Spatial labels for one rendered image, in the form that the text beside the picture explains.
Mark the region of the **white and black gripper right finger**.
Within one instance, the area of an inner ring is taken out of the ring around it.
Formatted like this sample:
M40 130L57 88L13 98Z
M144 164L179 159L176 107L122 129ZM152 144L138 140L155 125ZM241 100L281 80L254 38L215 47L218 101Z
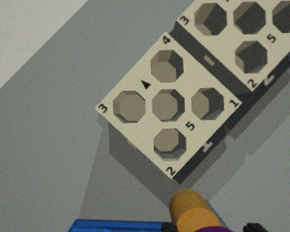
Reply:
M268 232L260 223L248 223L243 232Z

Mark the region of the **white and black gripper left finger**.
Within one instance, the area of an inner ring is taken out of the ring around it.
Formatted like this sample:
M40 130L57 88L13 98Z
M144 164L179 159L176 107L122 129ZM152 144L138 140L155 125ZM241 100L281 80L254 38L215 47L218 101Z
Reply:
M161 232L179 232L177 225L173 225L173 222L162 222Z

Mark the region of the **blue tube rack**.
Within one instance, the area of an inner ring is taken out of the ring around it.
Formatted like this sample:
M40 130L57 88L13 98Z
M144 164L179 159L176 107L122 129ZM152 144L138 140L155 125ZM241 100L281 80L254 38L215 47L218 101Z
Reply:
M161 232L161 229L156 228L161 228L161 222L76 219L68 232Z

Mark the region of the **grey bench mat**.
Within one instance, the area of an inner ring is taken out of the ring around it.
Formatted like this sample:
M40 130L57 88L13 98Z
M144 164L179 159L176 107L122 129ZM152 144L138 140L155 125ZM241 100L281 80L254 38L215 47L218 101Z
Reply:
M88 0L0 88L0 232L171 222L194 189L234 232L290 232L290 67L181 183L95 108L194 0Z

